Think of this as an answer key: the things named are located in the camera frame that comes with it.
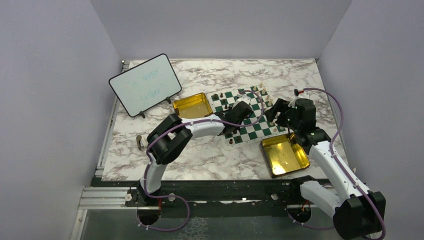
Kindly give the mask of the tin with dark pieces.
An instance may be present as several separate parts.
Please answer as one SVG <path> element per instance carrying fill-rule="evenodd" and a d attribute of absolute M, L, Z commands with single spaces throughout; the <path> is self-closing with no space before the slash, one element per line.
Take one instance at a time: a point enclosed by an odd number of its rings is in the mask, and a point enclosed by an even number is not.
<path fill-rule="evenodd" d="M 175 113 L 180 118 L 185 119 L 203 118 L 213 113 L 211 105 L 204 92 L 176 100 L 172 105 Z"/>

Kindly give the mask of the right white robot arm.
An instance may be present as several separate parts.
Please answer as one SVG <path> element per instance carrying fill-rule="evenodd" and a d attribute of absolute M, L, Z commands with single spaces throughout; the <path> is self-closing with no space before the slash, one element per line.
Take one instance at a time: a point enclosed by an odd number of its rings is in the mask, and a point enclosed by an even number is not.
<path fill-rule="evenodd" d="M 293 131 L 294 141 L 325 173 L 336 193 L 312 177 L 301 177 L 288 190 L 289 199 L 300 204 L 308 200 L 329 217 L 344 240 L 382 233 L 386 199 L 361 182 L 336 152 L 329 135 L 317 126 L 316 107 L 307 98 L 293 102 L 277 99 L 264 113 L 266 119 Z"/>

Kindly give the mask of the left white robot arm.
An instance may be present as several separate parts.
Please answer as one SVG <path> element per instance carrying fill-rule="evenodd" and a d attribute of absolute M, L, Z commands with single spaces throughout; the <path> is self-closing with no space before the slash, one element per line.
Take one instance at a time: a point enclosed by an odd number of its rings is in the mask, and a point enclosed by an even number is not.
<path fill-rule="evenodd" d="M 189 141 L 232 133 L 243 127 L 252 113 L 250 105 L 241 101 L 229 110 L 200 118 L 181 118 L 175 113 L 167 116 L 147 136 L 148 164 L 137 186 L 138 199 L 147 206 L 155 203 L 167 165 L 180 156 Z"/>

